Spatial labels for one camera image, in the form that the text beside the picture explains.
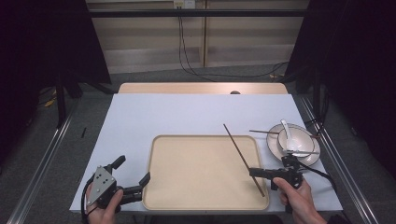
cable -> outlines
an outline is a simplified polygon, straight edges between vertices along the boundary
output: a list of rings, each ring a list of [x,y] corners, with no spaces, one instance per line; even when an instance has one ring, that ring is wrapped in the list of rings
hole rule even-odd
[[[179,33],[179,37],[178,37],[178,59],[179,59],[179,61],[180,61],[181,67],[182,67],[183,70],[184,70],[185,72],[187,72],[188,74],[191,74],[191,75],[194,75],[194,76],[197,76],[197,77],[206,79],[206,80],[208,80],[208,81],[214,82],[214,80],[212,80],[212,79],[210,79],[210,78],[199,76],[199,75],[198,75],[197,73],[195,73],[195,71],[191,68],[190,62],[189,62],[189,57],[187,56],[186,43],[185,43],[185,41],[184,41],[184,31],[183,31],[183,30],[184,30],[184,28],[183,28],[183,20],[181,19],[181,17],[178,17],[178,33]],[[183,66],[183,62],[181,61],[181,43],[183,43],[184,55],[185,55],[185,58],[186,58],[186,61],[187,61],[187,65],[189,66],[191,72],[188,71],[188,70]]]
[[[274,82],[275,81],[275,72],[272,74],[272,82]]]
[[[87,214],[87,217],[90,215],[90,213],[92,213],[94,210],[96,210],[96,208],[98,208],[98,206],[94,207],[94,208]]]
[[[254,78],[254,77],[265,77],[268,75],[271,75],[273,73],[275,73],[276,70],[278,70],[279,68],[281,68],[283,65],[288,64],[289,62],[283,62],[283,63],[276,63],[273,65],[273,69],[267,73],[264,74],[258,74],[258,75],[254,75],[254,76],[242,76],[242,75],[226,75],[226,74],[211,74],[211,73],[205,73],[205,74],[198,74],[194,71],[194,69],[192,69],[190,62],[189,62],[189,57],[187,55],[187,51],[186,51],[186,44],[185,44],[185,40],[184,40],[184,27],[183,27],[183,19],[181,17],[178,17],[178,24],[179,24],[179,48],[178,48],[178,58],[179,58],[179,62],[180,65],[182,67],[182,69],[194,76],[215,82],[215,80],[210,79],[208,77],[246,77],[246,78]],[[189,66],[189,70],[187,70],[184,65],[183,62],[181,61],[181,47],[183,44],[183,49],[184,49],[184,55],[187,61],[187,65]]]
[[[323,105],[322,108],[320,110],[320,125],[317,131],[317,135],[320,134],[323,129],[324,129],[324,122],[326,121],[326,116],[327,116],[327,112],[329,110],[329,104],[330,104],[330,94],[327,91],[327,88],[325,89],[324,95],[323,95]]]
[[[335,185],[335,182],[334,182],[334,180],[332,179],[332,176],[331,176],[331,175],[328,175],[328,174],[325,174],[325,173],[323,173],[323,172],[321,172],[321,171],[319,171],[319,170],[313,169],[313,168],[311,168],[311,167],[309,167],[309,166],[303,164],[303,163],[300,162],[300,161],[298,161],[298,162],[299,162],[299,164],[300,164],[301,166],[303,166],[305,169],[307,169],[307,170],[309,170],[309,171],[312,171],[312,172],[314,172],[314,173],[316,173],[316,174],[318,174],[318,175],[321,175],[321,176],[325,177],[326,179],[328,179],[328,180],[330,181],[330,183],[332,184],[332,188],[334,189],[335,193],[337,192],[337,186]]]
[[[93,176],[87,181],[82,190],[81,195],[81,222],[84,224],[88,224],[88,214],[85,214],[85,194],[87,192],[88,186],[93,182]]]

white plate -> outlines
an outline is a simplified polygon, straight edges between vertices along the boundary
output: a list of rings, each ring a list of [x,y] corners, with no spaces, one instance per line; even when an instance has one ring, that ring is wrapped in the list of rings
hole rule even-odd
[[[307,132],[307,134],[311,135],[311,133],[309,131],[307,131],[305,128],[302,128],[298,125],[290,124],[290,123],[288,123],[288,125],[289,125],[289,127],[292,127],[292,128],[298,128],[298,129],[304,130]],[[273,128],[271,128],[271,130],[269,131],[271,133],[267,134],[268,148],[274,154],[274,156],[277,157],[280,161],[282,160],[282,157],[287,155],[287,153],[283,152],[282,147],[280,147],[279,144],[277,143],[278,134],[275,134],[275,133],[279,133],[283,129],[284,129],[283,125],[278,124],[278,125],[274,126]],[[320,153],[320,146],[319,146],[318,140],[313,138],[312,141],[314,142],[314,152]],[[319,155],[320,154],[310,154],[306,157],[299,157],[297,159],[302,164],[309,166],[309,165],[314,164],[319,159]]]

black curtain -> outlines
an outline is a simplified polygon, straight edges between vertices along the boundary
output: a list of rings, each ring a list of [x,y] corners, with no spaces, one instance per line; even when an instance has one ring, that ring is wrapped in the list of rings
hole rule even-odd
[[[328,14],[329,8],[335,10]],[[316,68],[373,155],[396,177],[396,2],[311,0],[308,11],[318,16],[304,18],[286,77],[306,91],[313,73],[301,69]]]
[[[35,113],[41,89],[110,83],[84,0],[0,1],[0,162]]]

chopstick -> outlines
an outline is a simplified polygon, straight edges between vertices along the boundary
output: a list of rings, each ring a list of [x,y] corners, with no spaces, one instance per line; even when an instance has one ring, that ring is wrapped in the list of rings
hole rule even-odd
[[[239,147],[236,145],[235,141],[233,140],[233,136],[230,134],[230,131],[228,131],[227,126],[225,124],[223,124],[223,125],[224,125],[224,128],[227,131],[228,135],[230,136],[231,140],[233,141],[233,145],[235,146],[236,150],[238,151],[239,156],[241,157],[242,161],[244,162],[245,166],[247,167],[247,170],[249,171],[248,163],[245,160],[244,156],[242,155],[241,150],[239,149]],[[260,187],[259,182],[257,182],[256,177],[253,176],[251,178],[253,179],[254,183],[256,184],[257,188],[259,189],[259,192],[262,195],[262,197],[265,197],[264,191],[262,191],[262,188]]]
[[[257,130],[249,130],[251,133],[272,133],[272,134],[279,134],[275,132],[267,132],[267,131],[257,131]],[[309,135],[311,138],[320,138],[320,135]]]

table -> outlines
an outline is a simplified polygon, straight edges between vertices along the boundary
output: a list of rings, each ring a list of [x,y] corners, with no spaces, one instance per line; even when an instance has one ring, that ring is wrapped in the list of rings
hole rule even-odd
[[[242,94],[230,95],[231,91],[239,91]],[[183,118],[186,115],[199,116],[194,119]],[[249,134],[256,138],[261,150],[261,158],[265,158],[265,168],[269,169],[279,168],[280,161],[265,149],[264,136],[259,133],[249,133],[248,128],[257,128],[254,126],[259,122],[262,128],[269,129],[280,119],[304,126],[292,97],[287,94],[286,88],[278,83],[123,84],[120,93],[113,98],[81,183],[84,185],[97,165],[106,165],[113,162],[120,154],[128,154],[126,155],[128,165],[122,165],[113,174],[120,185],[126,187],[135,185],[147,171],[149,147],[153,137],[162,133],[223,133],[224,129],[219,125],[219,119],[230,125],[235,134]],[[324,171],[320,160],[312,167]],[[331,184],[326,179],[309,173],[304,177],[312,186],[318,210],[342,210]],[[71,211],[79,211],[81,189],[82,186],[78,189],[70,207]],[[270,197],[277,197],[277,193],[270,190]],[[169,214],[167,211],[149,211],[142,203],[126,204],[122,210],[144,214]],[[243,211],[243,213],[267,214],[282,211],[284,206],[278,200],[272,200],[264,210]],[[209,213],[208,211],[172,211],[172,214],[203,212],[211,214],[210,211]],[[218,213],[238,214],[238,211],[213,212],[213,214]]]

